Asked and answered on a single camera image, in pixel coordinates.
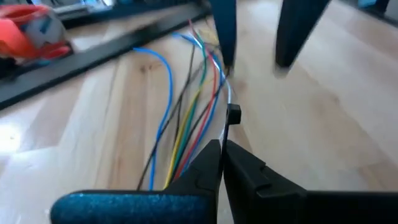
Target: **black wire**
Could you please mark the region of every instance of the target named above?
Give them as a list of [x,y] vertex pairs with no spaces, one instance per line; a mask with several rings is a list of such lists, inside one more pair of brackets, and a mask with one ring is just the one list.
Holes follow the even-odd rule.
[[[194,79],[196,78],[196,76],[199,74],[199,72],[201,71],[201,69],[202,69],[202,67],[203,67],[203,64],[205,63],[205,60],[203,60],[203,61],[199,64],[199,67],[193,72],[192,77],[191,77],[191,79],[190,79],[190,82],[192,82],[192,80],[194,80]],[[189,85],[189,83],[186,83],[186,84],[184,85],[184,87],[183,87],[183,89],[182,89],[182,91],[181,91],[181,93],[180,93],[180,96],[178,97],[177,104],[174,105],[173,110],[172,110],[172,112],[171,112],[171,114],[170,114],[170,117],[168,118],[168,120],[166,121],[166,123],[164,124],[164,126],[163,126],[163,128],[162,128],[162,130],[161,130],[161,132],[160,132],[159,139],[162,137],[164,131],[166,130],[167,126],[169,125],[170,120],[174,117],[174,114],[175,114],[175,112],[176,112],[176,110],[177,110],[177,106],[178,106],[179,103],[181,103],[182,96],[183,96],[183,94],[185,93],[185,91],[187,90],[188,85]],[[145,174],[146,174],[146,172],[148,171],[148,168],[149,168],[150,160],[152,159],[152,156],[154,156],[158,144],[159,144],[159,141],[156,141],[154,147],[152,148],[152,151],[150,152],[150,155],[149,155],[149,157],[148,157],[148,159],[147,159],[147,162],[146,162],[146,164],[145,164],[144,170],[142,171],[142,175],[141,175],[141,177],[140,177],[140,179],[139,179],[138,186],[137,186],[137,190],[140,190],[141,187],[142,187],[142,184],[143,184],[144,178],[145,178]]]
[[[188,75],[187,75],[187,80],[185,81],[185,85],[188,85],[187,83],[189,83],[190,79],[191,79],[192,65],[193,65],[193,55],[195,54],[195,49],[196,49],[196,47],[194,45],[192,45],[191,59],[189,61],[189,69],[188,69]],[[181,101],[178,102],[177,127],[175,128],[175,136],[174,136],[174,144],[173,145],[175,145],[175,142],[177,140],[178,131],[180,129],[182,98],[183,97],[181,97]]]
[[[230,74],[230,69],[228,69],[227,74],[225,76],[225,79],[227,79],[229,77]],[[224,86],[224,84],[226,83],[226,81],[224,81],[221,86],[218,87],[217,92],[215,93],[215,96],[217,96],[220,93],[220,90],[222,89],[222,87]],[[203,117],[203,115],[205,115],[205,112],[207,110],[207,108],[210,106],[211,100],[207,103],[207,105],[205,106],[205,108],[203,109],[203,111],[200,113],[199,117],[197,118],[197,120],[195,121],[195,123],[192,126],[191,131],[188,134],[188,138],[187,141],[185,141],[184,147],[182,148],[182,155],[184,155],[185,150],[187,149],[188,143],[189,143],[189,139],[191,139],[192,134],[194,132],[194,130],[197,128],[199,121],[201,120],[201,118]],[[174,177],[177,173],[178,167],[180,165],[181,159],[183,156],[180,156],[179,159],[176,161],[176,169],[173,170],[172,176],[170,178],[170,181],[172,182],[174,180]]]

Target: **black metal bar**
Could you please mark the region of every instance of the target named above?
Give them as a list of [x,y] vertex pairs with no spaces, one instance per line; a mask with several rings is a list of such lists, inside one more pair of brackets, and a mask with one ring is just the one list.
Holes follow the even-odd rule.
[[149,11],[165,9],[178,4],[146,4],[132,3],[129,5],[111,6],[102,10],[86,10],[75,11],[70,13],[59,14],[63,25],[66,29],[72,29],[80,26],[90,25],[98,22],[104,22],[111,19],[119,19],[127,16],[142,14]]
[[147,44],[169,32],[181,29],[188,25],[189,19],[197,21],[209,14],[210,10],[206,6],[187,5],[180,12],[141,29],[27,72],[13,82],[0,83],[0,110],[125,54],[133,47]]

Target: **wire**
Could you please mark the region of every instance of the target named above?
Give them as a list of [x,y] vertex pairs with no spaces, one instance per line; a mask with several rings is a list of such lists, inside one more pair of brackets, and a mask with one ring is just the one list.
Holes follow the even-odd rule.
[[[195,45],[197,45],[197,46],[199,46],[199,47],[202,47],[202,46],[200,45],[199,41],[195,39],[195,37],[194,37],[194,39],[192,39],[191,37],[187,37],[187,36],[185,36],[185,35],[179,35],[179,36],[183,37],[184,39],[186,39],[186,40],[192,42],[193,44],[195,44]],[[230,103],[230,102],[231,102],[231,86],[230,86],[230,84],[229,84],[229,81],[227,81],[227,79],[226,79],[224,73],[223,73],[222,70],[221,70],[220,61],[217,59],[217,57],[216,57],[215,55],[214,55],[214,58],[215,58],[215,59],[214,59],[213,62],[216,64],[217,69],[220,71],[220,76],[222,76],[222,78],[223,78],[222,80],[225,80],[225,82],[227,83],[227,86],[228,86],[228,103]],[[208,122],[206,123],[203,132],[200,134],[199,137],[197,136],[197,138],[195,139],[195,141],[194,141],[194,143],[193,143],[193,146],[191,147],[189,153],[187,154],[187,156],[186,156],[186,158],[185,158],[185,160],[184,160],[184,163],[183,163],[183,164],[184,164],[184,170],[188,167],[187,164],[189,164],[189,162],[191,161],[192,156],[195,154],[194,152],[195,152],[196,148],[198,147],[199,142],[203,139],[203,137],[204,137],[204,135],[205,135],[205,133],[206,133],[206,131],[207,131],[209,125],[210,125],[210,122],[211,122],[211,120],[213,119],[214,111],[215,111],[215,106],[213,107],[213,109],[212,109],[212,111],[211,111],[209,120],[208,120]],[[182,171],[182,165],[179,167],[179,169],[178,169],[176,175],[174,175],[173,178],[175,178],[176,176],[178,177],[178,176],[180,175],[181,171]]]
[[[172,77],[172,69],[170,68],[169,63],[166,61],[166,59],[161,56],[159,53],[153,51],[153,50],[149,50],[149,49],[144,49],[144,48],[139,48],[139,47],[135,47],[133,48],[133,50],[135,50],[136,52],[140,52],[140,53],[147,53],[147,54],[151,54],[155,57],[157,57],[160,61],[163,62],[163,64],[166,66],[166,69],[169,73],[169,100],[167,102],[167,107],[166,107],[166,111],[163,115],[162,121],[159,124],[159,128],[157,130],[156,133],[156,142],[159,142],[160,137],[161,137],[161,132],[162,132],[162,128],[164,126],[165,120],[167,118],[167,115],[169,114],[171,105],[172,105],[172,99],[173,99],[173,77]],[[154,188],[154,180],[155,180],[155,168],[156,168],[156,148],[155,151],[152,155],[152,169],[150,171],[150,179],[149,179],[149,190],[152,190]]]
[[[222,77],[222,79],[223,79],[223,80],[226,80],[226,78],[225,78],[225,76],[224,76],[224,73],[223,73],[222,70],[221,70],[220,61],[218,61],[218,59],[217,59],[217,60],[214,61],[214,63],[217,64],[217,67],[218,67],[218,69],[220,70],[220,76]],[[228,99],[227,99],[227,101],[228,101],[228,103],[231,103],[231,85],[229,84],[229,81],[226,80],[225,82],[227,83],[227,87],[228,87]],[[206,125],[205,125],[204,130],[203,130],[202,133],[200,134],[200,137],[198,138],[198,141],[197,141],[196,143],[193,144],[191,150],[189,151],[189,152],[191,152],[191,153],[187,155],[187,157],[188,157],[187,162],[184,162],[184,163],[183,163],[183,164],[184,164],[183,171],[185,171],[185,170],[188,168],[189,163],[190,163],[190,161],[192,160],[192,157],[195,155],[195,151],[198,149],[199,143],[201,142],[201,140],[202,140],[203,137],[205,136],[205,133],[207,132],[208,127],[210,126],[211,120],[213,119],[213,116],[214,116],[215,107],[216,107],[216,104],[217,104],[217,99],[218,99],[218,98],[215,99],[214,106],[213,106],[213,108],[211,109],[211,114],[210,114],[210,117],[209,117],[208,121],[206,122]]]
[[[193,30],[192,21],[191,21],[191,20],[188,20],[188,21],[189,21],[189,24],[190,24],[191,29]],[[206,58],[206,51],[205,51],[205,49],[202,49],[202,54],[203,54],[203,58]],[[200,80],[200,84],[199,84],[199,89],[200,89],[200,90],[202,90],[203,82],[205,81],[205,78],[206,78],[206,74],[207,74],[207,63],[205,63],[203,67],[204,67],[204,69],[203,69],[203,74],[202,74],[202,76],[201,76],[201,80]],[[196,108],[197,108],[197,103],[198,103],[198,101],[197,101],[197,99],[196,99],[196,100],[195,100],[195,104],[193,105],[192,110],[189,112],[190,115],[189,115],[188,123],[187,123],[187,125],[184,127],[184,134],[183,134],[183,138],[182,138],[182,144],[179,144],[179,145],[177,146],[177,157],[180,157],[180,156],[181,156],[181,153],[180,153],[180,152],[182,151],[182,146],[183,146],[183,145],[186,143],[186,141],[187,141],[187,136],[188,136],[189,130],[190,130],[190,128],[191,128],[191,123],[192,123],[193,116],[195,115],[195,111],[196,111]],[[176,164],[170,164],[169,170],[170,170],[170,169],[175,169],[175,167],[176,167]]]
[[[182,37],[183,39],[188,40],[189,42],[191,42],[192,44],[196,45],[197,47],[201,47],[201,44],[199,44],[197,41],[195,41],[195,39],[193,39],[192,37],[189,37],[189,36],[187,36],[187,35],[182,35],[182,34],[179,34],[179,33],[174,33],[173,36],[174,36],[174,37]],[[213,57],[215,57],[215,55],[213,54],[213,52],[211,52],[211,55],[213,55],[213,56],[212,56],[213,68],[216,68],[216,67],[217,67],[216,61],[213,59]],[[225,76],[221,76],[221,74],[220,74],[220,85],[221,85],[221,82],[222,82],[221,77],[224,77],[224,78],[225,78]],[[196,126],[198,125],[198,122],[199,122],[200,119],[197,120],[197,122],[195,123],[195,127],[190,131],[190,133],[189,133],[189,135],[188,135],[188,140],[189,140],[190,137],[192,136],[193,130],[194,130],[194,129],[196,128]],[[177,168],[178,165],[180,164],[182,155],[184,154],[184,152],[185,152],[185,150],[186,150],[186,148],[187,148],[188,142],[189,142],[189,141],[187,141],[187,142],[183,145],[182,150],[179,151],[179,153],[180,153],[181,156],[180,156],[180,157],[177,157],[177,161],[176,161],[176,163],[175,163],[175,168]],[[170,179],[170,180],[173,180],[173,179],[174,179],[174,177],[175,177],[175,175],[176,175],[176,172],[177,172],[177,169],[173,169],[172,176],[171,176],[171,179]]]
[[[191,20],[189,20],[189,23],[190,23],[191,28],[193,29]],[[202,53],[203,53],[203,58],[206,58],[205,49],[202,49]],[[202,73],[200,84],[199,84],[200,91],[202,90],[203,82],[205,81],[206,74],[207,74],[207,63],[205,61],[204,66],[203,66],[203,73]],[[188,122],[187,122],[186,126],[182,126],[183,127],[182,144],[181,144],[181,141],[175,142],[174,149],[173,149],[174,156],[178,156],[178,157],[181,156],[180,151],[182,151],[182,146],[187,141],[187,136],[188,136],[189,130],[191,128],[191,123],[192,123],[193,115],[195,114],[195,111],[196,111],[197,103],[198,103],[198,98],[196,97],[195,101],[193,102],[193,107],[187,111],[187,114],[189,114]],[[176,168],[176,164],[171,162],[169,165],[169,171],[167,174],[168,178],[165,179],[164,188],[166,188],[168,186],[169,182],[171,181],[170,177],[175,168]]]
[[[171,119],[174,117],[175,112],[177,111],[177,106],[179,103],[181,103],[182,100],[182,96],[183,94],[186,92],[188,85],[199,75],[199,72],[201,71],[202,65],[205,63],[205,61],[202,61],[199,64],[199,67],[194,71],[194,73],[192,74],[191,80],[190,82],[186,83],[182,89],[182,91],[180,92],[180,95],[178,96],[178,100],[177,100],[177,104],[173,107],[172,112],[170,114],[170,117],[168,118],[168,120],[165,122],[164,127],[162,128],[162,131],[160,132],[160,136],[163,135],[163,133],[165,132],[167,126],[170,124]],[[158,141],[155,142],[154,147],[152,148],[149,157],[147,158],[147,161],[145,163],[144,166],[144,170],[142,171],[142,174],[140,176],[139,182],[137,184],[137,190],[140,190],[142,187],[142,184],[144,183],[144,178],[145,178],[145,174],[148,171],[149,168],[149,164],[150,164],[150,160],[152,159],[152,156],[155,154],[156,149],[157,149],[157,145],[159,144]]]
[[[191,79],[194,54],[195,54],[195,45],[192,45],[191,59],[189,61],[189,69],[188,69],[188,75],[187,75],[187,80],[185,81],[185,85],[188,85],[187,83],[189,83],[189,81]],[[178,104],[178,112],[177,112],[177,125],[176,125],[176,128],[175,128],[175,135],[174,135],[174,144],[175,144],[175,142],[177,140],[178,131],[180,129],[180,116],[181,116],[182,97],[181,97],[181,101],[179,101],[177,104]]]
[[[231,71],[230,69],[227,71],[226,78],[229,77],[230,71]],[[223,83],[221,84],[221,86],[218,87],[215,96],[219,95],[219,93],[220,93],[220,91],[221,91],[221,89],[222,89],[222,87],[224,86],[225,83],[226,83],[226,82],[223,82]],[[199,125],[199,121],[202,119],[203,115],[205,115],[205,112],[206,112],[206,110],[208,109],[209,106],[210,106],[210,101],[209,101],[209,102],[207,103],[207,105],[204,107],[204,109],[203,109],[202,112],[200,113],[199,117],[197,118],[197,120],[196,120],[195,123],[193,124],[193,127],[192,127],[192,129],[191,129],[191,131],[190,131],[190,133],[189,133],[189,135],[188,135],[188,139],[190,139],[191,136],[193,135],[193,132],[195,131],[196,127]],[[175,180],[175,179],[177,178],[176,174],[177,174],[177,171],[175,170],[175,172],[173,173],[173,176],[172,176],[172,179],[173,179],[173,180]]]
[[[199,47],[205,49],[205,46],[204,46],[204,44],[202,43],[202,41],[200,40],[199,35],[197,35],[197,36],[198,36],[198,38],[199,38],[199,40],[196,40],[196,39],[195,39],[197,45],[198,45]],[[206,111],[205,118],[203,119],[202,124],[201,124],[200,127],[199,127],[198,134],[197,134],[195,140],[193,141],[193,144],[192,144],[191,148],[188,150],[188,154],[186,155],[186,157],[185,157],[183,163],[180,164],[180,167],[179,167],[178,170],[177,170],[177,173],[176,173],[177,177],[181,174],[181,172],[182,172],[183,169],[184,169],[184,170],[186,169],[186,164],[189,163],[189,161],[190,161],[190,159],[191,159],[191,157],[192,157],[192,154],[193,154],[193,152],[195,151],[195,149],[196,149],[198,143],[201,141],[201,139],[203,138],[203,136],[204,136],[205,133],[207,132],[207,129],[208,129],[208,127],[209,127],[209,125],[210,125],[210,123],[211,123],[211,121],[212,121],[212,119],[213,119],[214,111],[215,111],[216,104],[217,104],[217,101],[218,101],[218,96],[216,96],[215,99],[214,99],[214,97],[213,97],[213,98],[211,99],[211,101],[210,101],[210,104],[213,102],[213,100],[214,100],[214,105],[213,105],[213,107],[210,107],[210,106],[208,107],[208,109],[207,109],[207,111]]]
[[[188,111],[192,110],[193,105],[197,102],[197,98],[199,97],[199,94],[200,94],[201,90],[203,89],[203,87],[204,87],[204,85],[200,86],[200,88],[194,94],[194,96],[193,96],[193,98],[192,98],[192,100],[191,100],[191,102],[189,104]],[[185,126],[185,123],[187,122],[189,115],[190,115],[190,113],[185,113],[185,116],[184,116],[184,118],[182,120],[182,126]],[[180,144],[182,131],[183,130],[180,129],[180,131],[178,132],[177,141],[176,141],[178,144],[174,145],[173,154],[172,154],[172,160],[171,160],[170,164],[175,164],[175,160],[176,160],[176,157],[177,157],[176,156],[177,155],[177,146]],[[170,182],[171,176],[172,176],[172,171],[173,171],[172,169],[169,169],[169,171],[167,173],[167,178],[166,178],[167,181],[165,182],[164,188],[166,188],[169,185],[169,182]]]
[[[210,52],[209,52],[206,48],[204,48],[204,49],[206,50],[206,53],[207,53],[207,55],[209,56],[209,58],[211,59],[211,61],[213,61],[213,57],[211,56]],[[216,67],[215,67],[215,65],[214,65],[213,63],[212,63],[212,66],[213,66],[213,73],[214,73],[214,77],[213,77],[214,82],[213,82],[213,90],[212,90],[212,92],[211,92],[211,95],[213,96],[213,95],[215,94],[215,92],[216,92],[217,71],[216,71]],[[207,110],[207,112],[206,112],[205,120],[207,119],[209,112],[210,112],[210,108],[209,108],[209,109]],[[185,145],[186,142],[188,142],[188,141],[183,142],[183,143],[180,145],[180,147],[178,148],[178,151],[177,151],[177,161],[180,161],[180,160],[181,160],[181,157],[183,156],[183,152],[185,151],[184,145]],[[178,163],[175,162],[175,163],[173,164],[172,173],[174,173],[174,171],[175,171],[177,168],[178,168]]]
[[[205,45],[204,45],[204,43],[203,43],[201,37],[195,32],[195,30],[194,30],[194,28],[193,28],[193,26],[192,26],[192,23],[190,23],[190,27],[191,27],[191,29],[192,29],[193,35],[198,37],[197,44],[200,46],[200,48],[202,48],[203,50],[206,50],[206,51],[208,52],[208,50],[206,49],[206,47],[205,47]],[[214,76],[216,77],[216,76],[217,76],[217,72],[216,72],[216,67],[214,66],[214,64],[213,64],[213,68],[214,68]],[[214,95],[215,90],[216,90],[216,83],[214,82],[214,85],[213,85],[213,93],[212,93],[212,95]],[[213,101],[214,101],[214,97],[211,98],[210,104],[212,104]],[[217,100],[215,100],[215,103],[214,103],[214,105],[213,105],[213,109],[211,110],[211,113],[212,113],[212,114],[214,113],[214,109],[215,109],[215,107],[216,107],[216,104],[217,104]],[[194,149],[195,146],[198,144],[199,137],[202,136],[202,135],[204,135],[204,133],[205,133],[206,130],[207,130],[207,129],[203,130],[203,128],[205,127],[205,125],[208,126],[208,124],[209,124],[209,123],[211,122],[211,120],[212,120],[212,116],[210,116],[209,120],[207,120],[207,118],[208,118],[208,116],[209,116],[209,113],[210,113],[210,109],[211,109],[211,107],[209,106],[208,109],[207,109],[207,111],[206,111],[205,118],[203,118],[202,124],[201,124],[200,127],[199,127],[198,134],[197,134],[195,140],[193,141],[193,144],[192,144],[191,148],[188,150],[187,157],[189,156],[189,158],[190,158],[190,155],[192,155],[193,149]]]

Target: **yellow wire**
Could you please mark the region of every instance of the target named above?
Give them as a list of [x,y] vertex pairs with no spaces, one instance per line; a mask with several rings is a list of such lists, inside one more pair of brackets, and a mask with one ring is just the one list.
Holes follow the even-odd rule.
[[[212,80],[213,79],[205,82],[204,84],[209,84]],[[180,146],[182,133],[183,133],[183,130],[185,129],[185,125],[187,123],[189,114],[191,113],[193,105],[195,104],[195,100],[198,98],[198,96],[199,96],[199,94],[200,94],[200,92],[201,92],[201,90],[203,89],[204,86],[205,85],[199,86],[199,89],[196,91],[195,95],[193,96],[193,98],[192,98],[192,100],[191,100],[191,102],[189,104],[188,111],[185,113],[185,115],[184,115],[184,117],[182,119],[182,127],[178,131],[177,138],[175,140],[175,144],[174,144],[174,147],[173,147],[173,153],[172,153],[172,159],[170,161],[169,171],[167,172],[167,178],[166,178],[165,183],[164,183],[164,188],[166,188],[169,185],[170,179],[172,177],[173,165],[175,163],[175,159],[176,159],[176,156],[177,156],[177,149]]]

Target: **bundle of colored wires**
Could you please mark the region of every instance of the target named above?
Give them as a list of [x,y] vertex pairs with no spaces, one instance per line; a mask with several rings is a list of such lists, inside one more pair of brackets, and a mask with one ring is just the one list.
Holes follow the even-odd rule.
[[[161,132],[160,132],[160,136],[163,135],[163,133],[165,132],[167,126],[170,124],[171,119],[174,117],[175,112],[177,111],[177,107],[179,106],[179,104],[182,102],[182,96],[183,94],[186,92],[188,85],[190,84],[190,82],[192,82],[197,75],[199,75],[199,72],[202,69],[202,65],[204,65],[205,61],[208,60],[208,57],[206,57],[206,59],[204,59],[204,61],[201,62],[201,64],[199,64],[199,67],[192,73],[192,77],[190,78],[190,80],[188,82],[185,82],[185,85],[183,86],[182,91],[180,92],[180,95],[178,96],[178,100],[177,100],[177,104],[173,107],[172,112],[170,114],[170,117],[168,118],[168,120],[165,122],[164,127],[162,128]],[[191,54],[191,60],[190,60],[190,67],[192,67],[192,63],[193,63],[193,52]],[[205,113],[205,110],[202,111],[200,117],[203,116],[203,114]],[[195,122],[194,124],[194,128],[197,126],[198,120]],[[190,136],[192,135],[192,131],[189,133],[188,135],[188,139],[190,139]],[[144,178],[145,178],[145,174],[149,168],[150,165],[150,161],[152,159],[152,156],[155,154],[157,146],[159,144],[159,141],[156,141],[151,152],[150,155],[146,161],[146,164],[144,166],[144,170],[142,171],[141,177],[139,179],[138,185],[137,185],[137,190],[140,190],[142,187],[142,184],[144,183]]]
[[[147,54],[151,54],[154,55],[155,57],[157,57],[160,61],[163,62],[163,64],[166,66],[167,72],[169,73],[169,100],[167,102],[167,107],[166,107],[166,111],[163,115],[162,121],[159,124],[158,130],[156,132],[156,142],[160,141],[160,137],[161,137],[161,132],[162,132],[162,128],[164,126],[165,120],[167,118],[167,115],[169,114],[170,111],[170,107],[172,105],[172,99],[173,99],[173,78],[172,78],[172,70],[170,68],[169,63],[167,63],[166,59],[161,56],[159,53],[153,51],[153,50],[149,50],[149,49],[144,49],[144,48],[133,48],[133,50],[135,50],[136,52],[141,52],[141,53],[147,53]],[[150,156],[152,158],[152,169],[150,171],[150,179],[149,179],[149,190],[152,190],[154,188],[154,179],[155,179],[155,168],[156,168],[156,147],[154,150],[153,155]]]
[[[199,35],[196,35],[196,36],[194,35],[194,38],[193,38],[193,39],[192,39],[192,38],[189,38],[189,37],[184,37],[184,39],[187,39],[187,40],[192,41],[193,44],[199,46],[200,48],[205,48],[205,45],[203,44],[203,41],[200,40],[200,36],[199,36]],[[220,67],[219,63],[216,62],[215,59],[213,59],[213,64],[214,64],[215,67],[217,67],[217,69],[220,71],[220,85],[219,85],[219,86],[221,86],[221,83],[222,83],[222,81],[223,81],[223,79],[224,79],[223,72],[222,72],[222,70],[221,70],[221,67]],[[203,139],[205,133],[207,132],[208,127],[210,126],[210,123],[211,123],[211,121],[212,121],[212,119],[213,119],[213,115],[214,115],[214,112],[215,112],[216,104],[217,104],[217,101],[218,101],[218,95],[217,95],[217,96],[214,96],[214,97],[211,99],[211,102],[213,102],[213,100],[214,100],[214,105],[212,106],[211,113],[210,113],[210,117],[209,117],[209,119],[207,119],[207,117],[208,117],[208,115],[209,115],[208,113],[209,113],[209,111],[210,111],[210,106],[209,106],[208,109],[207,109],[205,118],[203,119],[202,124],[201,124],[201,126],[200,126],[200,128],[199,128],[198,134],[197,134],[195,140],[193,141],[192,146],[191,146],[190,149],[188,150],[188,154],[186,155],[186,157],[185,157],[183,163],[180,164],[180,167],[177,169],[174,178],[179,177],[179,175],[181,174],[181,172],[182,172],[183,170],[185,170],[185,169],[188,167],[188,164],[189,164],[190,160],[192,159],[192,156],[194,155],[195,150],[197,149],[197,147],[198,147],[200,141]]]
[[[181,35],[181,34],[176,34],[176,35],[179,35],[179,36],[183,37],[184,39],[190,41],[191,43],[193,43],[193,44],[195,44],[196,46],[199,46],[199,47],[201,47],[201,48],[204,46],[204,44],[201,44],[200,41],[199,41],[198,39],[195,38],[195,36],[194,36],[193,38],[191,38],[191,37],[188,37],[188,36],[186,36],[186,35]],[[220,78],[220,86],[224,84],[224,83],[221,83],[221,82],[226,82],[227,87],[228,87],[228,103],[231,103],[231,85],[229,84],[229,81],[226,79],[226,77],[225,77],[223,71],[221,70],[220,61],[217,59],[216,55],[214,55],[213,57],[214,57],[213,63],[216,65],[217,69],[220,71],[220,76],[222,76],[222,79]],[[181,171],[182,171],[182,170],[185,170],[185,169],[188,167],[188,165],[189,165],[189,163],[190,163],[192,157],[195,155],[195,151],[196,151],[196,149],[197,149],[197,147],[198,147],[200,141],[203,139],[203,137],[204,137],[204,135],[205,135],[205,133],[206,133],[206,131],[207,131],[209,125],[210,125],[210,122],[211,122],[211,120],[213,119],[214,110],[215,110],[215,106],[214,106],[213,109],[212,109],[212,112],[211,112],[211,115],[210,115],[209,120],[208,120],[208,121],[206,122],[206,124],[205,124],[204,130],[202,131],[202,128],[203,128],[203,124],[202,124],[202,127],[200,128],[200,131],[198,132],[198,135],[197,135],[197,137],[195,138],[194,143],[193,143],[193,145],[191,146],[191,148],[190,148],[190,150],[189,150],[189,152],[188,152],[188,154],[187,154],[187,157],[185,158],[183,164],[180,165],[180,167],[179,167],[177,173],[176,173],[176,172],[173,172],[172,179],[178,177],[178,176],[180,175]],[[221,131],[221,134],[220,134],[220,137],[219,137],[220,140],[221,140],[221,138],[222,138],[223,131],[224,131],[224,129],[222,129],[222,131]]]
[[[190,27],[192,28],[192,31],[194,31],[193,26],[192,26],[192,22],[189,21],[189,23],[190,23]],[[203,52],[203,57],[206,58],[206,53],[207,53],[208,56],[209,56],[209,58],[211,58],[211,59],[213,60],[211,54],[209,53],[208,50],[206,50],[206,48],[202,48],[202,52]],[[212,95],[214,95],[215,92],[216,92],[216,77],[217,77],[217,71],[216,71],[216,67],[214,66],[214,64],[212,64],[212,65],[213,65],[213,73],[214,73],[214,78],[213,78],[213,92],[212,92]],[[172,180],[172,174],[173,174],[174,170],[177,168],[177,165],[178,165],[178,164],[176,163],[176,161],[179,161],[180,158],[181,158],[182,155],[183,155],[183,151],[184,151],[183,147],[184,147],[185,143],[187,142],[188,132],[189,132],[190,125],[191,125],[191,122],[192,122],[192,118],[193,118],[193,114],[194,114],[194,109],[195,109],[195,107],[196,107],[196,105],[197,105],[198,96],[199,96],[199,94],[200,94],[200,92],[201,92],[201,89],[203,88],[203,82],[202,82],[202,81],[203,81],[203,77],[202,77],[202,80],[201,80],[201,83],[200,83],[200,87],[199,87],[199,89],[198,89],[198,91],[197,91],[197,94],[195,94],[195,96],[194,96],[193,99],[192,99],[190,109],[187,111],[186,115],[184,116],[184,119],[185,119],[185,118],[188,117],[188,114],[189,114],[189,123],[185,126],[185,123],[183,122],[183,127],[185,126],[185,127],[184,127],[185,131],[184,131],[184,135],[183,135],[182,144],[181,144],[181,142],[180,142],[180,138],[181,138],[181,135],[182,135],[182,130],[180,130],[181,132],[180,132],[180,133],[178,134],[178,136],[177,136],[177,140],[176,140],[175,145],[174,145],[174,148],[173,148],[172,160],[171,160],[171,162],[170,162],[169,171],[168,171],[168,173],[167,173],[167,177],[166,177],[166,180],[165,180],[164,188],[166,188],[166,187],[169,185],[170,181]],[[208,111],[206,112],[205,120],[207,119],[207,116],[208,116],[208,113],[209,113],[209,112],[210,112],[210,108],[209,108]]]

